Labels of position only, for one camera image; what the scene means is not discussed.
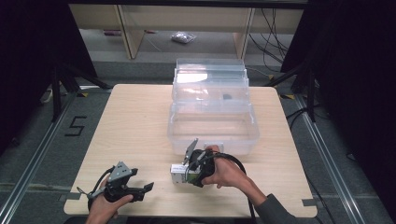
person's left hand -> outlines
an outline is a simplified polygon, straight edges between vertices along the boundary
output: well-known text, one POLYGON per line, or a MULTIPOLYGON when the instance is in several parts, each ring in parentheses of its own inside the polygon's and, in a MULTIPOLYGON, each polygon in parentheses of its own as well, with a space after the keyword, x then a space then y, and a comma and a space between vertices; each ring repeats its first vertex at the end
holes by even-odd
MULTIPOLYGON (((107 179, 105 179, 101 187, 103 187, 107 182, 107 179)), ((86 223, 87 224, 106 224, 112 217, 117 218, 118 216, 118 209, 128 202, 132 200, 134 196, 131 194, 128 194, 122 198, 120 198, 118 201, 114 203, 110 203, 106 200, 105 196, 102 194, 98 195, 92 203, 90 213, 88 214, 88 218, 86 223)))

dark sleeve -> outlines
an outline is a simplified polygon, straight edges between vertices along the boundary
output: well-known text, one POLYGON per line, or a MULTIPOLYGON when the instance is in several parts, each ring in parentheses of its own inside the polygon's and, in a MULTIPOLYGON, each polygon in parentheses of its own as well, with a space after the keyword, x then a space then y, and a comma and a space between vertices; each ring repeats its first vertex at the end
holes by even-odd
POLYGON ((290 214, 277 198, 270 194, 267 200, 255 207, 257 214, 265 224, 294 224, 297 218, 290 214))

clear plastic container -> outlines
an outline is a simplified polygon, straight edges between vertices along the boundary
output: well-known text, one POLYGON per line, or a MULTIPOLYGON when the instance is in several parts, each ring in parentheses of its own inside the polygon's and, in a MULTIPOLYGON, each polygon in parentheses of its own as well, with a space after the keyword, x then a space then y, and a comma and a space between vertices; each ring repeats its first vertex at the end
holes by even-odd
POLYGON ((246 155, 260 137, 242 60, 179 59, 175 69, 168 138, 176 154, 218 145, 246 155))

hand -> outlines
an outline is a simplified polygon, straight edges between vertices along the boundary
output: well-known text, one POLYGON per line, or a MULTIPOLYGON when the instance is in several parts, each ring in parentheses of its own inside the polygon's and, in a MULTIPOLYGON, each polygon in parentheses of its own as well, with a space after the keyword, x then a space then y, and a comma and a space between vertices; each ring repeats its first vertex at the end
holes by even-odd
MULTIPOLYGON (((214 153, 219 152, 218 146, 210 146, 206 149, 212 150, 214 153)), ((267 199, 252 179, 242 172, 233 161, 224 158, 215 158, 215 173, 204 178, 202 184, 217 184, 218 189, 221 187, 240 189, 255 206, 260 205, 267 199)))
MULTIPOLYGON (((107 182, 105 179, 101 187, 103 187, 107 182)), ((106 224, 112 217, 117 218, 118 209, 128 202, 132 200, 134 196, 126 195, 120 198, 118 201, 114 203, 110 203, 106 200, 105 196, 102 194, 98 195, 92 203, 90 213, 88 214, 88 218, 86 224, 106 224)))

wooden tabletop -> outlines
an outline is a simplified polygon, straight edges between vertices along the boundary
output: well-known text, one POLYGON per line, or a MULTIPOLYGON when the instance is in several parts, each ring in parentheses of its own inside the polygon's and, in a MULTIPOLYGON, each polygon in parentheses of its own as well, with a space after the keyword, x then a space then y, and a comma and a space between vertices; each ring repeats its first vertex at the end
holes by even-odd
MULTIPOLYGON (((154 182, 143 202, 128 203, 120 215, 137 217, 249 217, 248 200, 238 189, 190 184, 174 185, 170 166, 181 163, 183 156, 173 152, 167 138, 170 85, 115 86, 99 121, 87 154, 81 164, 72 192, 77 187, 89 192, 102 173, 119 161, 138 173, 128 187, 143 188, 154 182)), ((261 137, 246 156, 237 156, 249 175, 265 193, 274 193, 285 208, 297 217, 314 217, 312 200, 284 111, 276 90, 251 87, 261 137)), ((86 215, 88 199, 67 200, 69 215, 86 215)))

